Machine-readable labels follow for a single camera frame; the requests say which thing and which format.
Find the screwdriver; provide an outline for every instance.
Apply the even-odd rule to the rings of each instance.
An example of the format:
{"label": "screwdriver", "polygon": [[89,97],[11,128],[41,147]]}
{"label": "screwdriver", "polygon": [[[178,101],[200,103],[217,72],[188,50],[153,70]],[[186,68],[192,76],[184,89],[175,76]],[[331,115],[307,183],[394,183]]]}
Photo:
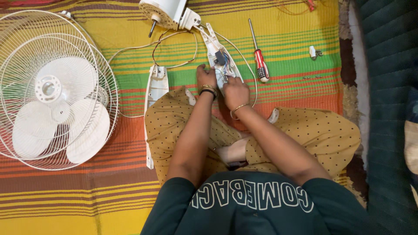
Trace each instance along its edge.
{"label": "screwdriver", "polygon": [[257,47],[257,41],[255,40],[254,30],[252,29],[251,19],[248,19],[251,28],[252,39],[254,40],[255,52],[254,57],[255,61],[257,62],[257,72],[258,77],[260,78],[261,82],[268,82],[269,75],[268,75],[268,68],[267,65],[264,63],[263,54],[261,54],[261,50]]}

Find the person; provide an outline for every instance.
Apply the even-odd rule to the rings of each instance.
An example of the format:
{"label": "person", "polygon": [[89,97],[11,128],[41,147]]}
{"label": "person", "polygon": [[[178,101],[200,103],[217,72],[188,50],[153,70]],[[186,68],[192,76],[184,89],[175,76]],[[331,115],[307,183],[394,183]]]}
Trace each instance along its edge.
{"label": "person", "polygon": [[197,101],[182,87],[145,115],[162,187],[141,234],[370,234],[365,209],[331,180],[360,144],[356,125],[283,107],[269,122],[249,105],[249,87],[230,77],[225,104],[251,134],[240,132],[211,116],[217,80],[204,68]]}

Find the hand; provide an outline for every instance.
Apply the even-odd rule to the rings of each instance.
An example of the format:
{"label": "hand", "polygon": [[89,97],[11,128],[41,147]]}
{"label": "hand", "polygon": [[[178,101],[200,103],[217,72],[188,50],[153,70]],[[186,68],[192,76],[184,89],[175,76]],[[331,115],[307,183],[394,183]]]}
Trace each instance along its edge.
{"label": "hand", "polygon": [[224,93],[225,104],[231,111],[250,102],[250,88],[239,77],[228,77],[228,83],[224,84]]}
{"label": "hand", "polygon": [[204,70],[206,67],[205,64],[201,64],[197,67],[196,77],[197,77],[197,87],[201,87],[203,85],[211,85],[217,88],[217,80],[215,69]]}

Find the fan hub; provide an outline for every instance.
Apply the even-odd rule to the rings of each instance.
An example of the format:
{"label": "fan hub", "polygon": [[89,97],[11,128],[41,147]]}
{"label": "fan hub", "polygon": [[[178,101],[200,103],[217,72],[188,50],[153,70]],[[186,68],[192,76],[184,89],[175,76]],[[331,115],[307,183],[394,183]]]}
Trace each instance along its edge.
{"label": "fan hub", "polygon": [[54,75],[46,75],[39,79],[35,84],[35,94],[42,103],[56,101],[62,92],[62,85]]}

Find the striped mat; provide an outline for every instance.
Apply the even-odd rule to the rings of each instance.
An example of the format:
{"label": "striped mat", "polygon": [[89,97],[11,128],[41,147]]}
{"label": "striped mat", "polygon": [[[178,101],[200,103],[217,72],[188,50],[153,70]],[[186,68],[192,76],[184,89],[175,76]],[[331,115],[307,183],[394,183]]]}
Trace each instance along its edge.
{"label": "striped mat", "polygon": [[[138,0],[31,0],[11,1],[0,15],[26,9],[68,10],[92,35],[106,58],[121,48],[156,41],[164,29],[156,27],[150,40],[150,21],[138,11]],[[293,12],[307,9],[301,0],[283,0]],[[315,1],[317,9],[302,15],[279,11],[276,0],[189,0],[204,23],[234,42],[255,69],[254,46],[248,18],[271,78],[258,84],[257,111],[268,117],[276,106],[312,107],[342,114],[341,59],[337,1]],[[186,85],[195,95],[195,69],[207,63],[206,47],[198,31],[198,54],[192,63],[168,71],[170,89]],[[255,96],[252,76],[239,54],[231,53]],[[312,61],[308,47],[324,53]],[[155,52],[160,65],[172,66],[193,57],[189,33],[164,41]],[[111,66],[126,115],[143,113],[153,47],[126,51]],[[214,105],[213,113],[237,128],[229,112]],[[108,144],[90,161],[64,171],[40,171],[0,156],[1,234],[132,235],[140,233],[155,202],[159,185],[154,170],[145,165],[143,118],[120,117]],[[336,179],[344,184],[345,174]]]}

